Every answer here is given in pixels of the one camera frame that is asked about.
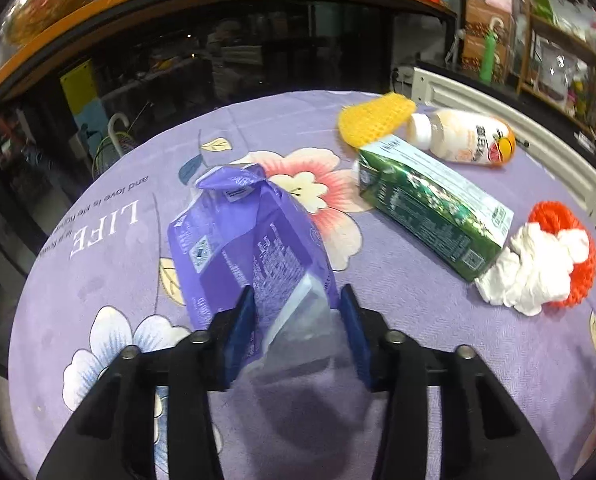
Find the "purple tissue pack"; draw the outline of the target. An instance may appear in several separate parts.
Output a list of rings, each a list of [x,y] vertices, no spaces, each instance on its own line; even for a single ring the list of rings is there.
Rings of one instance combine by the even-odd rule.
[[[168,227],[191,325],[206,328],[253,290],[255,326],[243,362],[284,373],[334,352],[334,271],[319,230],[298,200],[258,164],[215,167]]]

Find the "crumpled white tissue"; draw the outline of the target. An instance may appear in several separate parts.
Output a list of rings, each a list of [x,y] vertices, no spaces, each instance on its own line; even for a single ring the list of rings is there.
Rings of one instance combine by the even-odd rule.
[[[474,284],[488,304],[535,316],[545,304],[569,296],[571,270],[567,249],[555,235],[528,222]]]

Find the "orange knitted scrubber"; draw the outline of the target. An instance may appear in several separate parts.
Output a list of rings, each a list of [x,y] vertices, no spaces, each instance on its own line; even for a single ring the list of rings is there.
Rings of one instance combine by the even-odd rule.
[[[573,308],[590,293],[596,278],[596,244],[590,231],[565,204],[560,202],[540,202],[533,206],[529,221],[538,223],[556,239],[572,262],[570,292],[566,299],[551,301],[553,308]]]

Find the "green white carton box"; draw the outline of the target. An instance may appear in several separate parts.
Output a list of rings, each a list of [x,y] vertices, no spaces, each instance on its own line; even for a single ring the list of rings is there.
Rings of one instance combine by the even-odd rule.
[[[360,196],[411,232],[465,281],[502,252],[514,211],[398,136],[357,154]]]

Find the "yogurt drink bottle orange label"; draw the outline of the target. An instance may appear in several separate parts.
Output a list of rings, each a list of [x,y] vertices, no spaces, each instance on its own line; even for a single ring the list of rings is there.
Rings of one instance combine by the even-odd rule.
[[[447,162],[479,166],[502,166],[516,151],[516,137],[506,122],[453,108],[412,114],[405,140]]]

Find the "yellow knitted scrubber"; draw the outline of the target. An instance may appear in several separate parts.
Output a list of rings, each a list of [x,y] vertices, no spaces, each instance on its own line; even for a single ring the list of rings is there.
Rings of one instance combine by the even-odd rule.
[[[389,92],[365,103],[343,107],[338,115],[338,131],[345,144],[359,150],[394,133],[415,112],[414,101]]]

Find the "green bottle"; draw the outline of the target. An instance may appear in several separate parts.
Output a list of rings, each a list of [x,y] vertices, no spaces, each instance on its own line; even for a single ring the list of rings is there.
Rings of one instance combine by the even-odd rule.
[[[504,22],[497,16],[492,16],[488,30],[484,36],[483,54],[480,66],[479,78],[486,84],[491,84],[493,80],[496,63],[496,46],[498,41],[498,31],[504,29]]]

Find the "wooden shelf rack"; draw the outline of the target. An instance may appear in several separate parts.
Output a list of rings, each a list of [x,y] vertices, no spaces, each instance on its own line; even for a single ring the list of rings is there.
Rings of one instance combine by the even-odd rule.
[[[596,48],[566,32],[526,5],[524,47],[517,93],[552,107],[580,127],[596,133]]]

